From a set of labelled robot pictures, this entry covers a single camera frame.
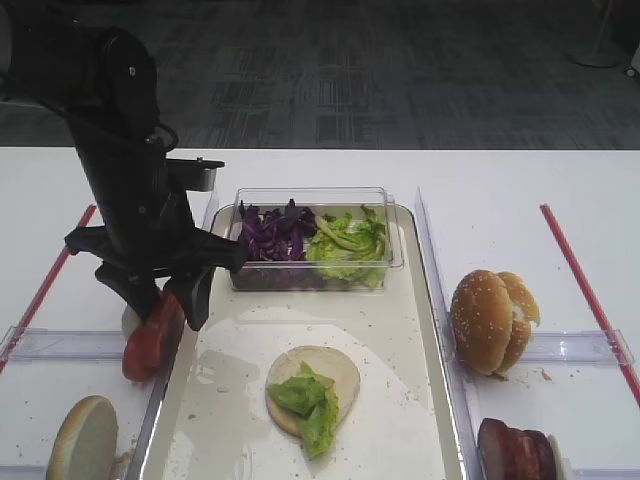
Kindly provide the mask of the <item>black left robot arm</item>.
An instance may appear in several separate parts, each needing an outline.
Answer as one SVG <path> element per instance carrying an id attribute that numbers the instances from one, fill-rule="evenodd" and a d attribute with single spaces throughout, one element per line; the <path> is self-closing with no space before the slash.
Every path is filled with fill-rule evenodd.
<path id="1" fill-rule="evenodd" d="M 212 189 L 217 163 L 168 157 L 153 58 L 120 29 L 19 21 L 8 32 L 6 78 L 66 121 L 103 219 L 69 233 L 67 248 L 99 257 L 97 279 L 141 318 L 165 279 L 201 329 L 215 269 L 237 272 L 247 248 L 194 223 L 187 195 Z"/>

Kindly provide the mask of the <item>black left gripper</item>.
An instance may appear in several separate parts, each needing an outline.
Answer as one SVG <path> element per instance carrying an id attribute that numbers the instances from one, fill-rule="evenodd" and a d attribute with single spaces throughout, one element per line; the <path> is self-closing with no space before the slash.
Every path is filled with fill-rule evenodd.
<path id="1" fill-rule="evenodd" d="M 74 229 L 65 237 L 69 252 L 106 261 L 95 271 L 96 279 L 142 323 L 160 301 L 160 290 L 152 277 L 139 274 L 172 275 L 165 288 L 177 299 L 190 329 L 201 330 L 210 315 L 213 267 L 239 271 L 247 260 L 246 244 L 196 227 L 186 190 L 176 179 L 168 180 L 161 193 L 109 179 L 89 185 L 104 224 Z"/>

